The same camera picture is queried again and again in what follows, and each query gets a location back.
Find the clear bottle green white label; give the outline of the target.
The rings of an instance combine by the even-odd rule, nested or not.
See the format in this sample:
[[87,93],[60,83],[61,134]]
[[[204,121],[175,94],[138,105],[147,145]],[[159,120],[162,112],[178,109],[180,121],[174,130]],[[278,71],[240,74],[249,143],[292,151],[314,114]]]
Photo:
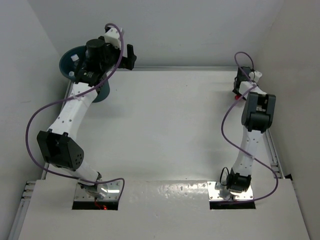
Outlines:
[[73,54],[70,56],[70,59],[72,60],[72,69],[75,70],[79,64],[80,58],[77,54]]

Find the clear unlabelled plastic bottle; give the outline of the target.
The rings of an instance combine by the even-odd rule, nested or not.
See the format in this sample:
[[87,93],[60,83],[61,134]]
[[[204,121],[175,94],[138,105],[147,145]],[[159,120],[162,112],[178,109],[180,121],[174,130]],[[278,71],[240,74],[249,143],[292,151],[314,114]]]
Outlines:
[[68,73],[68,76],[73,78],[73,77],[75,76],[75,73],[74,73],[73,71],[70,71],[70,72]]

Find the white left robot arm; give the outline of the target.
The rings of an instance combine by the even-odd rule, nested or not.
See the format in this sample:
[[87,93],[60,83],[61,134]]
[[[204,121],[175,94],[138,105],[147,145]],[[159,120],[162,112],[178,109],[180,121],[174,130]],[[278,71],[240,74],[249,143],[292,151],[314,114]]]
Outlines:
[[56,120],[36,137],[44,161],[68,172],[91,195],[100,194],[107,185],[85,161],[84,150],[76,142],[77,134],[91,104],[109,96],[112,71],[127,67],[122,43],[119,36],[100,36],[61,57],[60,72],[71,80],[72,88]]

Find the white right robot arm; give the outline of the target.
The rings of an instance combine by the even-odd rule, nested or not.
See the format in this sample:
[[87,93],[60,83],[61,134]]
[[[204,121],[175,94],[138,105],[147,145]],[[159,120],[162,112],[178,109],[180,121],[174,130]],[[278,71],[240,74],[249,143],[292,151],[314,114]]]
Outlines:
[[259,89],[260,76],[252,67],[122,76],[121,159],[151,178],[217,179],[234,194],[247,191],[276,101]]

